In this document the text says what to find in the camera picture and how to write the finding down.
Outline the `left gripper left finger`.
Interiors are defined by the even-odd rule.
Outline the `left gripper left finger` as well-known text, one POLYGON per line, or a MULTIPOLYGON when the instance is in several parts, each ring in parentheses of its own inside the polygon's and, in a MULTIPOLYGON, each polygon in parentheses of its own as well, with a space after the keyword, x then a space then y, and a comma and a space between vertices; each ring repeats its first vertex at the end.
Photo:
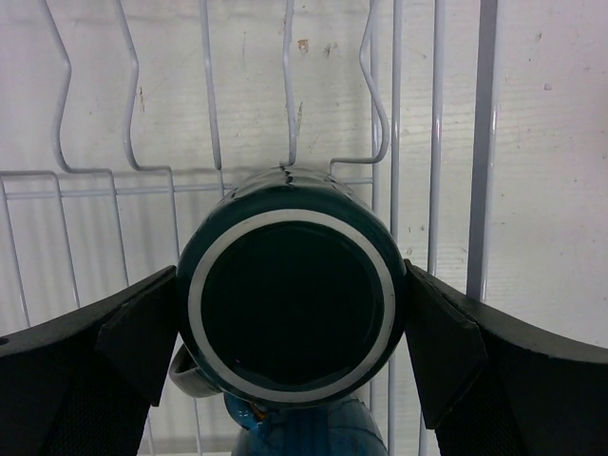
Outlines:
POLYGON ((1 338, 4 455, 135 455, 177 339, 176 269, 1 338))

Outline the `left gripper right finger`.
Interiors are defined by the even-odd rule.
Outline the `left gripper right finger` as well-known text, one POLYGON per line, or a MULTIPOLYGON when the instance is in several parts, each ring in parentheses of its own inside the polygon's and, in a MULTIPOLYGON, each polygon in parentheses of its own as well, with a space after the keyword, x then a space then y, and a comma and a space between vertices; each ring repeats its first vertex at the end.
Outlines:
POLYGON ((606 454, 606 349, 535 327, 405 266, 409 356, 441 454, 606 454))

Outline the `dark blue mug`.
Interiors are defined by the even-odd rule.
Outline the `dark blue mug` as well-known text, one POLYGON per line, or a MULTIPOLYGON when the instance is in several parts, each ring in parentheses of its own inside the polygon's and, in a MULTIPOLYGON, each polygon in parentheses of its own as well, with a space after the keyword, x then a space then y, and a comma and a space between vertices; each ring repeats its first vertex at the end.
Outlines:
POLYGON ((234 455, 387 455, 370 410, 356 395, 312 408, 263 408, 234 395, 225 407, 240 425, 234 455))

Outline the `dark green mug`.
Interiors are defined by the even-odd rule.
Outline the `dark green mug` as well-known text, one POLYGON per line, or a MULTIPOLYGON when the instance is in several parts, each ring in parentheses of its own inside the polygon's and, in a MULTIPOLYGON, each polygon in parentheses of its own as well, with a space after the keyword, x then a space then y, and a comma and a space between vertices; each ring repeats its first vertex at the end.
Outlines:
POLYGON ((301 167, 256 173, 181 253, 170 378, 193 397, 268 408, 339 399, 398 345, 405 278, 389 230, 349 186, 301 167))

